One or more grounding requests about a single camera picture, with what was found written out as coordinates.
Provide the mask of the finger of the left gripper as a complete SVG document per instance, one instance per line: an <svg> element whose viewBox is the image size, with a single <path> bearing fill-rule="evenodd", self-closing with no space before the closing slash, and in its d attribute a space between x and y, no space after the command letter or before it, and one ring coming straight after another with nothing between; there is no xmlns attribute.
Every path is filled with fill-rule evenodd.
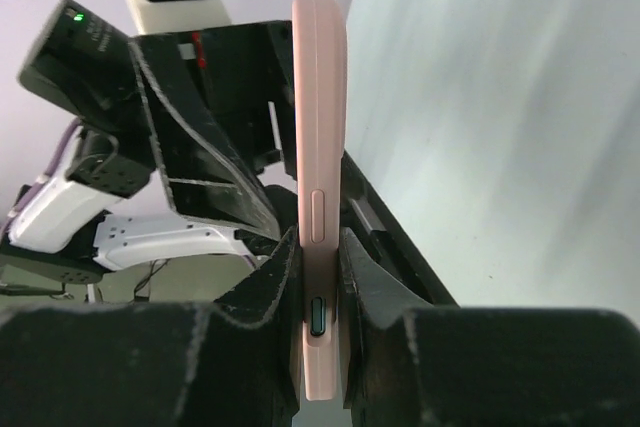
<svg viewBox="0 0 640 427"><path fill-rule="evenodd" d="M151 147L171 209L182 217L277 240L262 184L201 98L168 34L129 41Z"/></svg>

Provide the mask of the teal blue phone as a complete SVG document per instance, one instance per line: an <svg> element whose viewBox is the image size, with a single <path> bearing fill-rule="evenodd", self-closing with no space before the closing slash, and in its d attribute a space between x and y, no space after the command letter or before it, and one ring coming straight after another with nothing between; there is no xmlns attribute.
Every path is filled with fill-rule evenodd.
<svg viewBox="0 0 640 427"><path fill-rule="evenodd" d="M322 336L326 331L327 306L324 297L314 297L310 302L310 334Z"/></svg>

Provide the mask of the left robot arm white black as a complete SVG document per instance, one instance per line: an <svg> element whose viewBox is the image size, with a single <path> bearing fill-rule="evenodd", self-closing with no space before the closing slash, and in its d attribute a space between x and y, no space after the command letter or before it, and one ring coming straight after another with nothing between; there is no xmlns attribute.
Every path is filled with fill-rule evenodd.
<svg viewBox="0 0 640 427"><path fill-rule="evenodd" d="M60 0L19 75L71 113L45 173L1 228L1 262L63 285L163 259L270 255L294 195L292 24L129 37Z"/></svg>

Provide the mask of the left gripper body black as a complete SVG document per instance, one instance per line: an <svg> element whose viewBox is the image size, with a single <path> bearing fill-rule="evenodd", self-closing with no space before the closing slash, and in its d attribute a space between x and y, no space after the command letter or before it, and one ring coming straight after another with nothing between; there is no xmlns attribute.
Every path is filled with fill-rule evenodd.
<svg viewBox="0 0 640 427"><path fill-rule="evenodd" d="M282 161L297 177L292 23L272 20L172 33L209 113L256 175Z"/></svg>

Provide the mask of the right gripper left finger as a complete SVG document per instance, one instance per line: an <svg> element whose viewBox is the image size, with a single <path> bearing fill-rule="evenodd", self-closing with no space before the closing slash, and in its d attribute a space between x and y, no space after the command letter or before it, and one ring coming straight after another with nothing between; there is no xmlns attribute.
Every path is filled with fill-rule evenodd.
<svg viewBox="0 0 640 427"><path fill-rule="evenodd" d="M300 404L301 249L212 302L1 315L5 426L288 426Z"/></svg>

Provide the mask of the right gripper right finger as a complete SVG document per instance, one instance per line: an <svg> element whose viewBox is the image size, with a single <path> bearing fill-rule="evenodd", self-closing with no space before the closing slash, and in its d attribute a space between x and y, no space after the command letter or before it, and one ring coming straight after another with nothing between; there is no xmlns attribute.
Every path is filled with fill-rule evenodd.
<svg viewBox="0 0 640 427"><path fill-rule="evenodd" d="M602 309L435 306L340 235L344 405L357 426L635 426L639 331Z"/></svg>

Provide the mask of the pink phone case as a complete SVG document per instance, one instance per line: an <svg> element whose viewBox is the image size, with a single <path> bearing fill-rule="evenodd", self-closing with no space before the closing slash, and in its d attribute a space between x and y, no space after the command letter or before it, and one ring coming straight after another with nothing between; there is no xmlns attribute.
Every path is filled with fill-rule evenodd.
<svg viewBox="0 0 640 427"><path fill-rule="evenodd" d="M292 4L299 244L304 287L305 395L337 392L336 304L347 90L347 34L335 0ZM326 331L310 334L310 302L324 297Z"/></svg>

